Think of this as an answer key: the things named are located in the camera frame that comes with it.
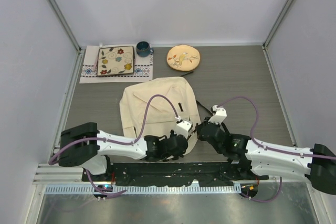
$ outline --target black strap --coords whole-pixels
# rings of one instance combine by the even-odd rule
[[[191,74],[191,73],[193,73],[193,72],[194,72],[194,71],[190,71],[190,72],[188,72],[188,73],[185,73],[185,74],[181,75],[181,77],[184,77],[184,76],[186,76],[186,75],[188,75],[188,74]],[[198,106],[201,106],[206,112],[208,112],[210,115],[212,115],[211,111],[208,110],[208,109],[206,108],[206,106],[202,105],[202,104],[201,104],[199,101],[197,101],[197,100],[196,100],[196,103],[197,103]],[[226,133],[230,134],[230,131],[229,131],[229,129],[226,127],[225,123],[221,123],[221,126],[223,127],[223,129],[224,129],[224,131],[225,131]]]
[[[196,103],[198,106],[202,107],[206,112],[208,112],[210,115],[212,115],[211,111],[206,108],[206,106],[202,105],[199,101],[196,100]],[[225,123],[221,123],[221,126],[223,127],[224,131],[228,134],[230,134],[229,129],[226,127]]]

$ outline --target purple tube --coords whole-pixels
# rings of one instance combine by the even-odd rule
[[[145,123],[146,123],[146,119],[147,119],[148,109],[149,109],[149,106],[150,106],[151,102],[153,101],[153,99],[155,97],[161,97],[161,98],[165,99],[170,104],[170,106],[172,107],[172,109],[173,109],[173,111],[175,113],[175,116],[178,117],[176,108],[174,107],[173,103],[167,97],[165,97],[164,95],[155,94],[155,95],[153,95],[149,99],[149,101],[147,103],[147,106],[146,106],[146,109],[145,109],[145,114],[144,114],[143,121],[142,121],[141,131],[139,133],[139,136],[134,140],[134,142],[124,143],[124,142],[119,142],[119,141],[116,141],[116,140],[106,139],[106,138],[100,138],[100,137],[88,137],[88,138],[78,139],[78,140],[75,140],[75,141],[67,144],[62,149],[60,149],[55,155],[53,155],[50,158],[50,160],[48,161],[48,164],[49,165],[55,165],[55,164],[57,164],[58,161],[56,159],[57,159],[57,157],[59,157],[59,155],[61,155],[63,152],[65,152],[68,148],[70,148],[70,147],[72,147],[72,146],[74,146],[76,144],[82,143],[82,142],[87,142],[87,141],[104,141],[105,142],[106,141],[106,142],[110,142],[110,143],[114,143],[114,144],[120,144],[120,145],[133,145],[133,144],[135,144],[137,141],[139,141],[139,139],[142,136],[143,130],[145,128]],[[100,190],[97,186],[95,186],[95,184],[92,181],[91,174],[90,174],[90,172],[88,170],[86,170],[86,173],[87,173],[89,181],[90,181],[91,185],[94,187],[94,189],[97,190],[100,194],[106,195],[107,199],[118,197],[118,196],[122,195],[124,192],[126,192],[126,190],[123,190],[123,191],[120,191],[118,193],[110,193],[110,194],[109,193],[105,193],[102,190]]]
[[[236,100],[236,99],[245,99],[247,100],[248,102],[250,102],[255,111],[256,111],[256,120],[254,121],[254,124],[251,128],[251,131],[250,131],[250,137],[252,139],[252,141],[259,147],[262,147],[264,148],[264,146],[260,143],[258,143],[256,141],[256,139],[254,138],[254,130],[256,129],[256,126],[257,126],[257,123],[259,121],[259,111],[258,111],[258,108],[257,106],[255,105],[255,103],[248,97],[244,97],[244,96],[238,96],[238,97],[233,97],[223,103],[221,103],[220,105],[218,105],[218,107],[220,106],[223,106],[224,104],[230,102],[230,101],[233,101],[233,100]],[[266,149],[267,150],[270,150],[270,151],[274,151],[274,152],[280,152],[280,153],[284,153],[284,154],[289,154],[289,155],[294,155],[294,156],[300,156],[300,153],[296,153],[296,152],[290,152],[290,151],[284,151],[284,150],[280,150],[280,149],[276,149],[276,148],[272,148],[272,147],[268,147],[266,146]],[[324,155],[316,155],[316,154],[303,154],[304,157],[316,157],[316,158],[324,158],[324,159],[330,159],[330,160],[336,160],[336,157],[332,157],[332,156],[324,156]]]
[[[280,195],[281,190],[282,190],[282,178],[280,177],[279,189],[278,189],[277,194],[274,195],[274,197],[272,197],[270,199],[265,199],[265,200],[264,199],[253,199],[253,198],[251,198],[251,200],[255,201],[255,202],[260,202],[260,203],[268,203],[268,202],[271,202],[271,201],[275,200],[276,198],[278,198],[279,195]],[[243,195],[245,198],[249,199],[248,192],[247,192],[246,195],[243,194],[243,193],[241,193],[241,195]]]

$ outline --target blue mug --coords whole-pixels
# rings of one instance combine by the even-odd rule
[[[146,41],[139,42],[137,44],[137,54],[140,57],[146,57],[154,52],[153,48],[150,47],[149,43]]]

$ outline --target metal frame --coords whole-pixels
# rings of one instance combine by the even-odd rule
[[[70,83],[69,83],[67,92],[65,93],[66,97],[65,97],[65,100],[64,100],[63,105],[62,105],[60,120],[59,120],[59,123],[57,125],[57,130],[56,130],[56,133],[55,133],[54,142],[53,142],[53,145],[52,145],[52,148],[51,148],[52,151],[50,153],[50,156],[53,155],[56,148],[59,148],[58,145],[59,145],[59,141],[60,141],[60,134],[65,129],[65,125],[67,123],[67,118],[68,118],[70,105],[71,105],[71,101],[72,101],[72,96],[74,94],[75,86],[76,86],[78,78],[79,78],[79,74],[80,74],[80,71],[81,71],[81,68],[82,68],[82,63],[84,61],[84,54],[85,54],[85,50],[81,50],[76,55],[76,61],[75,61],[75,64],[73,65],[72,75],[71,75],[71,79],[70,79]]]
[[[74,48],[76,49],[77,52],[80,52],[80,46],[77,42],[77,39],[75,38],[74,34],[72,33],[70,26],[68,25],[68,22],[64,18],[63,13],[61,12],[58,4],[56,3],[55,0],[47,0],[48,3],[50,4],[50,7],[53,9],[56,17],[60,21],[62,27],[64,28],[66,34],[68,35],[69,39],[71,40]]]
[[[279,13],[274,25],[272,26],[271,31],[269,32],[263,47],[267,49],[268,45],[272,41],[275,33],[277,32],[280,24],[282,23],[283,19],[285,18],[286,14],[289,12],[290,7],[293,5],[295,0],[286,0],[285,5],[283,6],[281,12]]]
[[[69,113],[69,109],[70,109],[70,105],[71,105],[71,101],[72,101],[72,96],[73,96],[73,92],[75,90],[75,86],[78,80],[78,76],[80,73],[80,69],[81,69],[81,64],[83,61],[83,54],[84,51],[81,50],[81,47],[79,46],[74,34],[72,33],[64,15],[62,14],[57,2],[55,0],[47,0],[48,3],[50,4],[51,8],[53,9],[56,17],[58,18],[58,20],[60,21],[62,27],[64,28],[67,36],[69,37],[70,41],[72,42],[74,48],[77,51],[77,59],[75,62],[75,65],[73,67],[73,72],[72,72],[72,76],[71,76],[71,80],[69,83],[69,87],[68,87],[68,91],[66,92],[66,98],[64,100],[64,104],[62,106],[62,113],[60,116],[60,122],[57,126],[57,131],[56,131],[56,135],[55,135],[55,140],[54,140],[54,144],[53,144],[53,149],[52,149],[52,153],[56,152],[59,149],[59,138],[60,138],[60,133],[62,132],[62,130],[65,128],[65,124],[66,124],[66,120],[67,120],[67,116]],[[288,113],[286,111],[286,107],[284,104],[284,101],[282,99],[281,96],[281,92],[280,92],[280,88],[277,82],[277,77],[271,62],[271,59],[269,57],[269,52],[268,52],[268,46],[271,43],[275,33],[277,32],[278,28],[280,27],[282,21],[284,20],[286,14],[289,12],[290,7],[293,5],[295,0],[287,0],[284,7],[282,8],[280,14],[277,17],[277,20],[275,21],[269,35],[267,36],[266,41],[262,44],[263,46],[263,50],[264,50],[264,54],[265,54],[265,58],[271,73],[271,77],[272,80],[274,82],[275,88],[276,88],[276,92],[277,92],[277,96],[279,98],[279,102],[281,105],[281,109],[283,111],[283,114],[285,116],[285,120],[286,120],[286,124],[290,133],[290,137],[292,139],[293,144],[296,143],[296,138],[295,138],[295,133],[293,132],[293,129],[291,127],[291,122],[290,122],[290,118],[288,116]],[[207,46],[206,44],[195,44],[196,46]],[[237,45],[237,44],[209,44],[208,46],[231,46],[231,45]],[[244,44],[244,45],[261,45],[259,43],[255,43],[255,44]],[[75,167],[71,167],[71,168],[64,168],[64,167],[59,167],[57,165],[55,166],[49,166],[47,164],[39,164],[37,171],[36,171],[36,175],[34,177],[34,181],[33,181],[33,185],[32,185],[32,189],[34,192],[34,195],[32,196],[31,199],[31,204],[30,204],[30,209],[29,212],[27,214],[27,218],[26,218],[26,223],[27,224],[35,224],[39,215],[39,211],[41,209],[42,206],[42,202],[43,202],[43,196],[44,193],[46,191],[47,185],[50,184],[75,184],[76,186],[87,186],[88,182],[82,182],[81,181],[81,177],[82,177],[82,169],[81,168],[75,168]],[[269,182],[273,182],[274,178],[270,178],[270,180],[266,180],[264,181],[264,183],[269,183]],[[330,217],[326,215],[326,210],[325,208],[321,207],[324,206],[323,203],[323,199],[321,197],[321,194],[318,191],[313,190],[311,187],[308,186],[309,189],[309,193],[310,196],[312,198],[313,201],[313,205],[316,211],[316,214],[318,216],[318,219],[321,223],[330,223]]]

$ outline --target square plate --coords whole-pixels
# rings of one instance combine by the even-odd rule
[[[134,48],[132,46],[99,49],[97,76],[132,73],[134,73]]]

